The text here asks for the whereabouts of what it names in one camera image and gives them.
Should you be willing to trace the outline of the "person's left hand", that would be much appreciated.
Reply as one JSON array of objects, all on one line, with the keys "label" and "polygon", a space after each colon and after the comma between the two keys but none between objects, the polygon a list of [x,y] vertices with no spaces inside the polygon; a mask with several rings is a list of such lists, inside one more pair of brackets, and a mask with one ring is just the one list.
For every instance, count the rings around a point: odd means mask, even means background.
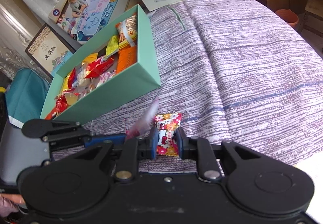
[{"label": "person's left hand", "polygon": [[0,215],[7,217],[13,212],[18,212],[18,204],[25,204],[23,197],[19,194],[0,194]]}]

